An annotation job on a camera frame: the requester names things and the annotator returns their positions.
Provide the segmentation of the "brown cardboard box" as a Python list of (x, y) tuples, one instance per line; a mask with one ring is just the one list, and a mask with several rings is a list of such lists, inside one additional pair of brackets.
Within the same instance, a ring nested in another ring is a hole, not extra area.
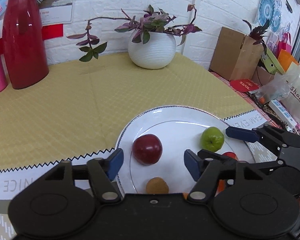
[(209, 70), (228, 81), (251, 79), (263, 52), (253, 38), (222, 27)]

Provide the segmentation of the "dark red plum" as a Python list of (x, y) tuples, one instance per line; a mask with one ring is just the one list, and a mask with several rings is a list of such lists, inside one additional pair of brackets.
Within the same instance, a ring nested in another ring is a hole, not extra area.
[(160, 139), (153, 134), (138, 137), (132, 144), (132, 155), (142, 165), (153, 165), (159, 161), (163, 152)]

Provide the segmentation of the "white round plate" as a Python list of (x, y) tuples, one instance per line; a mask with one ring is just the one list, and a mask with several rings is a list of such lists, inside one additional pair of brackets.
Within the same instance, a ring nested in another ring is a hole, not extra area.
[[(228, 122), (185, 106), (162, 106), (145, 111), (130, 121), (121, 132), (116, 147), (124, 153), (124, 162), (117, 174), (122, 194), (146, 192), (147, 182), (162, 178), (170, 193), (189, 193), (195, 182), (184, 165), (184, 152), (200, 151), (200, 136), (209, 127), (225, 132)], [(135, 139), (145, 134), (156, 135), (162, 143), (162, 156), (156, 164), (145, 166), (132, 155)]]

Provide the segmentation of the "white ribbed plant pot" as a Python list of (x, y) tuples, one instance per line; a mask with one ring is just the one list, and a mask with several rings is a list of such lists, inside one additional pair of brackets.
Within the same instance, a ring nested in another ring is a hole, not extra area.
[(145, 69), (160, 69), (173, 60), (177, 46), (174, 36), (151, 33), (150, 40), (146, 44), (133, 43), (132, 38), (136, 33), (136, 30), (133, 31), (129, 37), (128, 54), (137, 66)]

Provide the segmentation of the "white plastic bag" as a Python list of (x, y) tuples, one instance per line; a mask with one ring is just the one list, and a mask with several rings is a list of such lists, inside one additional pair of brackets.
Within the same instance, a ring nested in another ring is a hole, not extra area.
[(254, 96), (263, 105), (274, 99), (280, 101), (300, 124), (300, 66), (292, 62), (285, 74), (275, 74), (274, 79), (260, 87)]

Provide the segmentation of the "small red-yellow apple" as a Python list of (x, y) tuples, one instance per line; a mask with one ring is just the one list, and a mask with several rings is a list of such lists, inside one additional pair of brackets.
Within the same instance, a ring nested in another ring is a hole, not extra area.
[(227, 156), (238, 161), (238, 157), (234, 152), (225, 152), (222, 154), (222, 156)]

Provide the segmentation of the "blue paper fan decoration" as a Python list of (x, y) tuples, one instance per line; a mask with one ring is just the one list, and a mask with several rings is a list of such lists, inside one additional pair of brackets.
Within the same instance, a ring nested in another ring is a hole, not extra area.
[(281, 0), (261, 0), (257, 11), (257, 22), (264, 25), (268, 20), (271, 31), (278, 32), (282, 20), (281, 9)]

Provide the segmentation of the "purple-green trailing plant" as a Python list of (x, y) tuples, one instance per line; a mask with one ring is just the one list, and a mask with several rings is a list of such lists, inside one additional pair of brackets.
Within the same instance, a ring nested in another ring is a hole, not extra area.
[(100, 43), (100, 38), (91, 33), (92, 22), (94, 20), (113, 20), (124, 21), (124, 23), (114, 29), (117, 33), (127, 33), (135, 31), (133, 34), (132, 43), (134, 44), (147, 44), (151, 40), (152, 34), (166, 34), (168, 36), (181, 37), (180, 44), (185, 43), (186, 36), (190, 33), (198, 33), (202, 31), (200, 27), (195, 25), (196, 14), (194, 14), (192, 20), (186, 24), (176, 24), (169, 26), (177, 17), (170, 16), (161, 8), (157, 11), (149, 5), (144, 11), (144, 15), (137, 20), (136, 16), (130, 17), (124, 10), (121, 11), (124, 17), (95, 17), (87, 20), (85, 32), (81, 34), (69, 35), (66, 38), (70, 40), (78, 40), (76, 46), (79, 50), (84, 52), (85, 55), (79, 58), (81, 62), (89, 62), (92, 59), (98, 59), (107, 48), (107, 42)]

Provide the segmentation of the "small brown longan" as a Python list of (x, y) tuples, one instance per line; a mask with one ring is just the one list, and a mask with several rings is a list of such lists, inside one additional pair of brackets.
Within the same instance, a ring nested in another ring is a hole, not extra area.
[(147, 194), (168, 194), (169, 187), (162, 178), (154, 177), (147, 182), (146, 193)]

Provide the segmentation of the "dark red thermos jug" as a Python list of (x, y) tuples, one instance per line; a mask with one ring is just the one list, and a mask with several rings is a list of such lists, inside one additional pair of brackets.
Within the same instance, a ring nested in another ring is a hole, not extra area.
[(36, 0), (8, 0), (2, 40), (14, 89), (30, 87), (47, 76), (49, 68)]

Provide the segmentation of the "green apple large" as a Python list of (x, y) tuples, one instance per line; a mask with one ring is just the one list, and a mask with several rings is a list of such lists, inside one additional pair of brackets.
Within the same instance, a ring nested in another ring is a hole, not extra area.
[(204, 150), (217, 152), (224, 144), (224, 134), (217, 127), (209, 127), (200, 136), (200, 146)]

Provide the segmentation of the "red envelope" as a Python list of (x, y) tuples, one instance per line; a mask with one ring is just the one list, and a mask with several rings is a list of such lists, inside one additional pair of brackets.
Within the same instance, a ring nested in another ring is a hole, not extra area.
[(259, 85), (249, 79), (231, 80), (230, 86), (241, 93), (259, 89)]

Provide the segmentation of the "yellow-orange kumquat fruit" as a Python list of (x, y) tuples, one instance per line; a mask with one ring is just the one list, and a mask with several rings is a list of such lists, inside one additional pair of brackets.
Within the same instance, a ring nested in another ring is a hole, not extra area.
[(187, 197), (188, 197), (188, 193), (186, 193), (186, 192), (183, 192), (183, 197), (186, 199)]

